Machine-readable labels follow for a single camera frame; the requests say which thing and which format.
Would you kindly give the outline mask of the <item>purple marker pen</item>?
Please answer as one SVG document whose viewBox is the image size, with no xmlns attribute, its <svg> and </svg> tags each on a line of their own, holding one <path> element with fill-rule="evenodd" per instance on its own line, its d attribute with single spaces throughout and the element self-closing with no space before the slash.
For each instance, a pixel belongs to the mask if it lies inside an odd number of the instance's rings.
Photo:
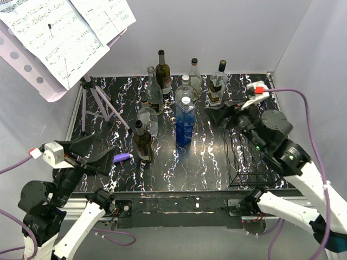
<svg viewBox="0 0 347 260">
<path fill-rule="evenodd" d="M 113 157 L 113 161 L 112 163 L 113 164 L 116 164 L 116 163 L 120 163 L 122 161 L 126 161 L 126 160 L 129 160 L 129 159 L 132 159 L 132 154 L 130 153 L 123 153 L 123 154 L 118 154 L 118 155 L 115 155 Z"/>
</svg>

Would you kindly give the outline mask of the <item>clear flask black gold label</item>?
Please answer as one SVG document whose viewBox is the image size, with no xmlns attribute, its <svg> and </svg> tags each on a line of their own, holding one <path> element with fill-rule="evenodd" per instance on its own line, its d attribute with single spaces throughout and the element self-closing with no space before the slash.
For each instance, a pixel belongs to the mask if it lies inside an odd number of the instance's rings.
<svg viewBox="0 0 347 260">
<path fill-rule="evenodd" d="M 218 71 L 212 73 L 210 76 L 207 100 L 211 107 L 220 105 L 223 100 L 224 91 L 228 82 L 227 75 L 224 72 L 226 64 L 227 62 L 225 60 L 221 60 Z"/>
</svg>

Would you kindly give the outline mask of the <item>blue clear tall bottle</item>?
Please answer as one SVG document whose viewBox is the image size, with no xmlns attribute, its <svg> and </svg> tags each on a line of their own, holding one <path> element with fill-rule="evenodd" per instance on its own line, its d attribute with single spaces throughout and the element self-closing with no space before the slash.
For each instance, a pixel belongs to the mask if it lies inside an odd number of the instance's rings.
<svg viewBox="0 0 347 260">
<path fill-rule="evenodd" d="M 195 105 L 188 96 L 176 104 L 176 142 L 184 147 L 192 140 L 195 125 Z"/>
</svg>

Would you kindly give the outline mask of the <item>clear bottle black cork cap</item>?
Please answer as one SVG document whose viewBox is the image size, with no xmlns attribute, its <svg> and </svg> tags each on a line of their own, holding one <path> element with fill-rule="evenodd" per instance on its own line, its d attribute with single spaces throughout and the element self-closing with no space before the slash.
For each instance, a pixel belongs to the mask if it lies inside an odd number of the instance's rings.
<svg viewBox="0 0 347 260">
<path fill-rule="evenodd" d="M 193 99 L 194 101 L 197 101 L 200 97 L 201 84 L 202 84 L 202 77 L 200 73 L 198 72 L 197 64 L 198 64 L 198 59 L 192 58 L 189 77 L 190 77 L 190 86 L 194 92 L 194 99 Z"/>
</svg>

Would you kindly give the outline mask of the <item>clear square bottle white label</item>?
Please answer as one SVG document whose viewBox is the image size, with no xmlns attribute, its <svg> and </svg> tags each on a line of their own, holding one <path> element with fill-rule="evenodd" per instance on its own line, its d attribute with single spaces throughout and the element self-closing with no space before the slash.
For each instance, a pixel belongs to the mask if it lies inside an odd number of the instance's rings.
<svg viewBox="0 0 347 260">
<path fill-rule="evenodd" d="M 194 91 L 189 85 L 190 77 L 188 75 L 182 76 L 182 84 L 175 91 L 175 103 L 178 104 L 181 99 L 185 96 L 190 98 L 190 101 L 193 102 Z"/>
</svg>

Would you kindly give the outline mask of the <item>green wine bottle silver neck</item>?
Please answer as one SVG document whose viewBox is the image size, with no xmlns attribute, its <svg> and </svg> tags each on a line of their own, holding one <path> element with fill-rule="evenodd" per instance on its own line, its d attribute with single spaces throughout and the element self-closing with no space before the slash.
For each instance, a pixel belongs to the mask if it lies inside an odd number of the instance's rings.
<svg viewBox="0 0 347 260">
<path fill-rule="evenodd" d="M 154 159 L 152 136 L 141 120 L 135 122 L 133 141 L 141 160 L 151 162 Z"/>
</svg>

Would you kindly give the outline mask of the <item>clear green-tinted bottle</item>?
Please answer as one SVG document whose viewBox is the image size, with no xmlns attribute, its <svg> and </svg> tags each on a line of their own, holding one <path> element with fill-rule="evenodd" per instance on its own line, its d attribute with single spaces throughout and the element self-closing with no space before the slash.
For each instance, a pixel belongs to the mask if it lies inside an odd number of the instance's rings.
<svg viewBox="0 0 347 260">
<path fill-rule="evenodd" d="M 155 68 L 153 66 L 148 66 L 148 83 L 147 83 L 147 100 L 149 106 L 155 110 L 157 115 L 162 114 L 163 111 L 163 94 L 162 89 L 156 81 Z"/>
</svg>

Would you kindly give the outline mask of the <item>clear bottle gold neck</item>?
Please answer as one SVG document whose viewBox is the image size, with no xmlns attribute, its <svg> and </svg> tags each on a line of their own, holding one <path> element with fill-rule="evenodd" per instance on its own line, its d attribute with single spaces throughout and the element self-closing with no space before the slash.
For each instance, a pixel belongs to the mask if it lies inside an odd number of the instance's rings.
<svg viewBox="0 0 347 260">
<path fill-rule="evenodd" d="M 156 111 L 149 106 L 146 96 L 141 97 L 141 109 L 137 113 L 137 120 L 143 123 L 144 128 L 152 137 L 158 134 L 158 117 Z"/>
</svg>

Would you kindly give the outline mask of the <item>dark brown wine bottle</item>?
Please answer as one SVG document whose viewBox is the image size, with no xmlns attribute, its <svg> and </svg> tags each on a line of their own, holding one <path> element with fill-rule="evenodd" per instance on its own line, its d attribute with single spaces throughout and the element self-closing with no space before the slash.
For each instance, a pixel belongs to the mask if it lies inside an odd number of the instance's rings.
<svg viewBox="0 0 347 260">
<path fill-rule="evenodd" d="M 162 89 L 163 98 L 168 99 L 171 92 L 171 74 L 170 67 L 165 62 L 165 52 L 163 49 L 158 51 L 158 61 L 159 63 L 155 68 L 156 79 Z"/>
</svg>

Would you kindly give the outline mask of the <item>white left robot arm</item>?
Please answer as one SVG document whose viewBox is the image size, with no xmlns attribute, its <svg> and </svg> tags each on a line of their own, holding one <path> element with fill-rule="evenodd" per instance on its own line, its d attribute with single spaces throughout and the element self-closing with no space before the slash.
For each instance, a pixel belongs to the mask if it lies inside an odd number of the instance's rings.
<svg viewBox="0 0 347 260">
<path fill-rule="evenodd" d="M 53 168 L 53 181 L 33 180 L 22 188 L 18 207 L 25 212 L 24 259 L 72 259 L 92 227 L 103 216 L 114 214 L 115 196 L 99 188 L 87 196 L 80 217 L 60 242 L 56 241 L 67 214 L 63 208 L 82 177 L 107 176 L 112 168 L 115 146 L 87 158 L 96 138 L 89 135 L 75 141 L 53 141 L 30 151 Z"/>
</svg>

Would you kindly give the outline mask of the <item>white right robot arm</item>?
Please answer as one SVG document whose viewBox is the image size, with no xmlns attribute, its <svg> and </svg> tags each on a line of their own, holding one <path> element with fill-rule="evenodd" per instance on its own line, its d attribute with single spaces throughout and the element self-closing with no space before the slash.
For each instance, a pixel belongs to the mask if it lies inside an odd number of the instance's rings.
<svg viewBox="0 0 347 260">
<path fill-rule="evenodd" d="M 205 112 L 214 127 L 229 118 L 231 125 L 263 153 L 266 165 L 313 206 L 306 208 L 256 187 L 235 206 L 236 210 L 277 216 L 306 230 L 324 248 L 335 253 L 346 251 L 346 201 L 323 182 L 317 166 L 302 147 L 288 138 L 293 126 L 282 112 L 270 109 L 258 114 L 254 104 L 230 101 L 208 107 Z"/>
</svg>

